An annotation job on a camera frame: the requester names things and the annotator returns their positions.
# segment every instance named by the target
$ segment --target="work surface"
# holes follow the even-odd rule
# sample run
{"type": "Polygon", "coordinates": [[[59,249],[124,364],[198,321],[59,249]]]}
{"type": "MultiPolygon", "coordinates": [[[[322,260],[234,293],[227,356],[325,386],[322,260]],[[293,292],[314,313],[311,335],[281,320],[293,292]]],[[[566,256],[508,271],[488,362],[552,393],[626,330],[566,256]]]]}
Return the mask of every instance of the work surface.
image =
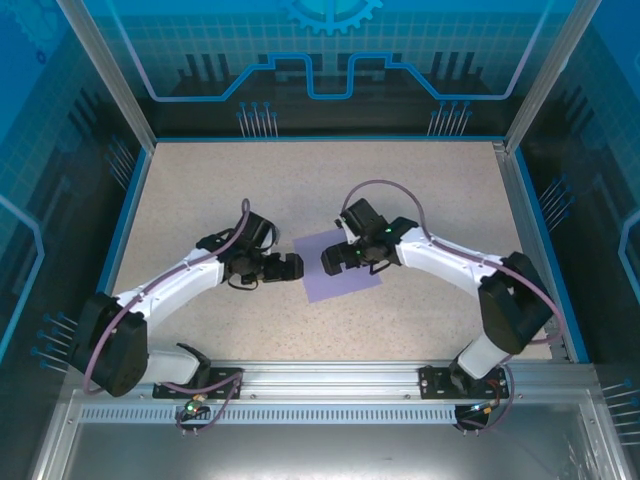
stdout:
{"type": "MultiPolygon", "coordinates": [[[[243,197],[277,225],[274,251],[326,232],[357,183],[386,178],[423,203],[428,228],[487,253],[520,249],[491,143],[160,143],[153,157],[114,293],[183,258],[202,237],[235,226],[243,197]]],[[[387,186],[361,192],[388,221],[418,220],[387,186]]],[[[309,303],[302,281],[226,284],[177,311],[151,343],[188,343],[225,360],[450,359],[482,330],[478,301],[427,273],[392,267],[382,284],[309,303]]],[[[550,358],[546,346],[528,358],[550,358]]]]}

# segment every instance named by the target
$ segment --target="black mounting bracket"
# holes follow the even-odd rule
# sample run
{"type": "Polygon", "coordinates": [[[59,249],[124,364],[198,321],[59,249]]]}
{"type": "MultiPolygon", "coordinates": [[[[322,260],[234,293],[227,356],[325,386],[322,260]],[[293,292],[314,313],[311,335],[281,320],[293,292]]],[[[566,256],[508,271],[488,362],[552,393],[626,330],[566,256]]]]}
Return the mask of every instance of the black mounting bracket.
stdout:
{"type": "MultiPolygon", "coordinates": [[[[214,385],[216,383],[220,383],[225,378],[229,378],[231,375],[236,373],[242,373],[241,368],[214,368],[211,367],[209,371],[209,381],[206,385],[214,385]]],[[[233,388],[233,382],[229,382],[226,385],[212,390],[207,393],[207,400],[226,400],[229,392],[233,388]]],[[[238,386],[235,393],[231,397],[232,400],[237,400],[240,398],[240,390],[242,389],[242,384],[238,386]]],[[[175,390],[171,390],[169,387],[165,387],[161,384],[156,384],[153,386],[153,394],[152,397],[156,399],[162,400],[188,400],[193,397],[194,394],[190,393],[180,393],[175,390]]]]}
{"type": "Polygon", "coordinates": [[[427,365],[418,369],[418,385],[422,400],[492,400],[496,398],[496,391],[487,383],[491,380],[495,380],[499,385],[500,399],[509,398],[509,387],[502,368],[494,368],[482,380],[478,380],[467,395],[461,393],[451,382],[451,371],[448,367],[427,365]]]}

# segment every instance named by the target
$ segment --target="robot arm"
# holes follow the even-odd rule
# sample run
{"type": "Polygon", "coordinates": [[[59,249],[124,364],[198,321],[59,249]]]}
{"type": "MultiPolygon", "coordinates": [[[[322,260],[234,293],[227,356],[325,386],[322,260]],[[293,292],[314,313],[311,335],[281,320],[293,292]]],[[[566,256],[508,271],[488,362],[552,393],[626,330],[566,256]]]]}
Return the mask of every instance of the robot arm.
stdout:
{"type": "Polygon", "coordinates": [[[97,293],[89,298],[69,349],[69,363],[85,372],[104,330],[137,299],[104,345],[91,379],[113,396],[124,395],[138,383],[207,386],[209,360],[204,355],[183,344],[173,351],[148,352],[151,332],[189,300],[224,282],[251,290],[258,282],[296,280],[303,275],[298,255],[290,253],[281,260],[279,253],[271,253],[278,240],[277,229],[253,212],[235,243],[212,256],[231,232],[233,229],[201,239],[174,267],[133,290],[115,297],[97,293]],[[235,276],[240,277],[241,286],[232,283],[235,276]]]}
{"type": "Polygon", "coordinates": [[[505,358],[521,353],[551,318],[549,307],[529,288],[491,267],[505,266],[545,291],[530,260],[520,253],[488,255],[429,236],[406,218],[388,223],[364,199],[343,211],[336,224],[347,241],[323,252],[327,274],[340,273],[342,264],[347,269],[368,266],[372,274],[404,265],[436,275],[479,300],[484,331],[449,368],[451,383],[463,394],[505,358]]]}

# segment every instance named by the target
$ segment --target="gear graphic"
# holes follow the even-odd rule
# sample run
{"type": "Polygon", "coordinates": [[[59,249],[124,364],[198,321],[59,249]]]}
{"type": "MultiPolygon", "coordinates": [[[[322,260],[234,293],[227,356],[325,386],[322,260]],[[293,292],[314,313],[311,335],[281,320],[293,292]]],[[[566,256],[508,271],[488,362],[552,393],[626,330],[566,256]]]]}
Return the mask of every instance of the gear graphic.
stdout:
{"type": "Polygon", "coordinates": [[[333,35],[337,30],[346,34],[351,27],[360,28],[363,19],[373,18],[374,8],[382,7],[382,0],[281,0],[281,4],[300,28],[333,35]]]}
{"type": "Polygon", "coordinates": [[[58,32],[55,0],[0,0],[0,12],[12,13],[22,33],[38,50],[46,50],[58,32]]]}

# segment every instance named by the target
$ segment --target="glass panel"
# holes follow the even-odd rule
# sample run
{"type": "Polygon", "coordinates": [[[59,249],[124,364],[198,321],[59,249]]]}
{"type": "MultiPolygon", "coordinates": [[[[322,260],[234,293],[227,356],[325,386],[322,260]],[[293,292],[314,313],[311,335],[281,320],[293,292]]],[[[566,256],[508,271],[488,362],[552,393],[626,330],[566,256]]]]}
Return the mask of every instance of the glass panel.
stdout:
{"type": "Polygon", "coordinates": [[[574,0],[86,3],[159,136],[456,136],[506,132],[574,0]]]}
{"type": "Polygon", "coordinates": [[[601,4],[522,145],[588,353],[603,386],[618,385],[609,403],[635,408],[620,431],[636,444],[623,382],[640,384],[638,15],[634,2],[601,4]]]}
{"type": "Polygon", "coordinates": [[[73,327],[54,333],[43,316],[73,317],[95,291],[140,145],[56,3],[3,5],[0,463],[18,479],[63,379],[65,363],[49,357],[64,357],[73,327]]]}

